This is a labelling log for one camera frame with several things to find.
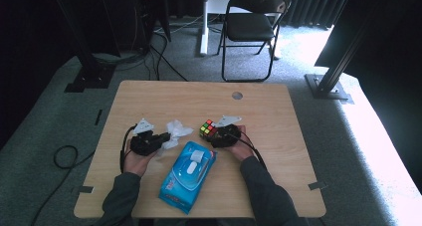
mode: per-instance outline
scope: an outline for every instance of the rubik's cube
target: rubik's cube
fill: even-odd
[[[199,128],[199,136],[209,141],[209,139],[217,132],[217,127],[215,126],[214,121],[208,119],[202,126]]]

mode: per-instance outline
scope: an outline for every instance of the person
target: person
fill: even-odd
[[[245,132],[243,126],[239,126],[239,129]],[[247,141],[243,133],[241,139]],[[126,145],[127,157],[124,161],[123,174],[115,178],[113,188],[103,203],[104,215],[95,226],[133,225],[131,211],[138,197],[140,179],[156,152],[149,156],[141,156],[130,151],[128,146],[129,143]],[[256,225],[309,225],[306,218],[298,216],[289,193],[274,182],[249,146],[239,140],[225,149],[241,162],[240,172],[248,188]]]

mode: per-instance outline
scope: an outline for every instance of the black chair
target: black chair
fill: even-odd
[[[274,46],[277,44],[281,20],[287,13],[292,0],[230,0],[221,31],[220,43],[217,55],[223,48],[223,63],[221,76],[225,82],[263,82],[271,74],[273,66],[275,47],[271,49],[270,67],[267,75],[261,79],[232,79],[225,77],[226,48],[227,47],[261,47],[259,55],[264,46],[274,38]],[[230,12],[234,7],[246,10],[245,13]],[[262,45],[226,45],[226,39],[233,42],[263,42]]]

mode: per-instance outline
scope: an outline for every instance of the gray floor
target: gray floor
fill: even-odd
[[[316,100],[308,88],[304,74],[326,72],[326,68],[315,68],[314,63],[329,31],[285,27],[281,34],[282,57],[264,84],[285,84],[290,90],[316,177],[327,184],[321,191],[325,225],[421,225],[422,217],[417,212],[422,208],[421,195],[358,80],[341,76],[340,83],[350,96],[345,102]],[[214,56],[218,40],[219,34],[210,32],[209,55],[201,57],[200,29],[183,28],[172,33],[164,57],[189,81],[222,82],[221,56]],[[154,36],[155,49],[161,51],[163,43]],[[123,80],[154,80],[152,66],[157,61],[156,55],[148,55],[143,62],[119,65],[108,89],[86,89],[79,94],[64,93],[81,67],[77,58],[56,72],[0,151],[0,225],[30,224],[67,173],[55,166],[54,152],[62,145],[74,145],[80,161],[95,150],[118,84]],[[265,67],[257,66],[265,66],[262,63],[268,61],[268,53],[240,61],[236,68],[244,68],[246,76],[265,74]],[[162,81],[183,81],[163,61],[159,74]],[[99,110],[103,113],[98,121]],[[58,155],[58,161],[70,164],[73,157],[74,153],[66,150]],[[73,214],[78,198],[75,189],[83,184],[90,162],[71,171],[40,213],[37,225],[89,225],[94,221]],[[323,225],[318,219],[310,222]]]

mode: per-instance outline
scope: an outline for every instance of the chair backrest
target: chair backrest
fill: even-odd
[[[286,14],[292,0],[230,0],[227,5],[226,14],[229,14],[231,7],[245,9],[252,13],[269,14],[281,13]]]

